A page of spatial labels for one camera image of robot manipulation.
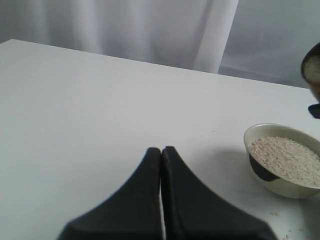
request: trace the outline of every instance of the bowl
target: bowl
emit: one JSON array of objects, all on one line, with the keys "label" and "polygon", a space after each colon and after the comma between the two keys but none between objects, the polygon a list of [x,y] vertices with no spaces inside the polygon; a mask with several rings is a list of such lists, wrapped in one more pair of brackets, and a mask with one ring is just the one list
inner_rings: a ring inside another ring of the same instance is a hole
[{"label": "bowl", "polygon": [[319,156],[320,141],[302,131],[274,123],[253,125],[245,131],[243,137],[250,171],[253,174],[253,177],[268,190],[293,199],[303,199],[319,193],[320,187],[306,186],[284,179],[281,175],[275,173],[271,169],[266,169],[253,158],[249,146],[255,140],[264,137],[282,137],[294,140],[309,147]]}]

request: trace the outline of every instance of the white curtain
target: white curtain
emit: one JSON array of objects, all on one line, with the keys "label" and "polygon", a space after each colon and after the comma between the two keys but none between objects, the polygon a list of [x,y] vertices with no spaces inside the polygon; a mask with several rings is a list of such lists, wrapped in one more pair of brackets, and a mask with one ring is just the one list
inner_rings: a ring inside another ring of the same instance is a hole
[{"label": "white curtain", "polygon": [[217,73],[238,0],[0,0],[11,38]]}]

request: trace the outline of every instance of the white rice grain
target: white rice grain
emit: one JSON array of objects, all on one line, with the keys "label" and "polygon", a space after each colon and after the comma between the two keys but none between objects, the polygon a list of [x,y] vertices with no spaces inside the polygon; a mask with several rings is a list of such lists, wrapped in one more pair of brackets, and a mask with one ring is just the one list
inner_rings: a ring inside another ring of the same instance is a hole
[{"label": "white rice grain", "polygon": [[320,158],[310,148],[286,137],[263,137],[249,147],[263,167],[293,183],[320,187]]}]

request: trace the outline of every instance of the white table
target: white table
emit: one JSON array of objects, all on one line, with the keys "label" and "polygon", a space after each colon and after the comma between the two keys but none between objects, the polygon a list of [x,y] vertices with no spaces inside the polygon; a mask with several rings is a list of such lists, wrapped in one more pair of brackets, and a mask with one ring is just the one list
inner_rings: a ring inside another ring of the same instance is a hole
[{"label": "white table", "polygon": [[243,144],[245,130],[265,122],[320,138],[320,120],[307,110],[315,102],[297,87],[0,44],[0,239],[55,239],[115,192],[148,147],[168,145],[279,239],[319,239],[320,196],[299,201],[265,190],[248,171]]}]

